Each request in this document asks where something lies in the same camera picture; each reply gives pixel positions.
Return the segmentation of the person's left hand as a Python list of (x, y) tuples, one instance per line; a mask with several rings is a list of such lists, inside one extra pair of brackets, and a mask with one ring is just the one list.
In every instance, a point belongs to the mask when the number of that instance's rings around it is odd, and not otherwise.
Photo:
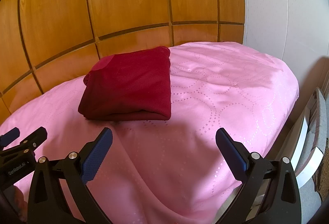
[(24, 195), (18, 187), (13, 186), (13, 189), (13, 201), (17, 208), (18, 217), (22, 222), (27, 222), (27, 202), (24, 200)]

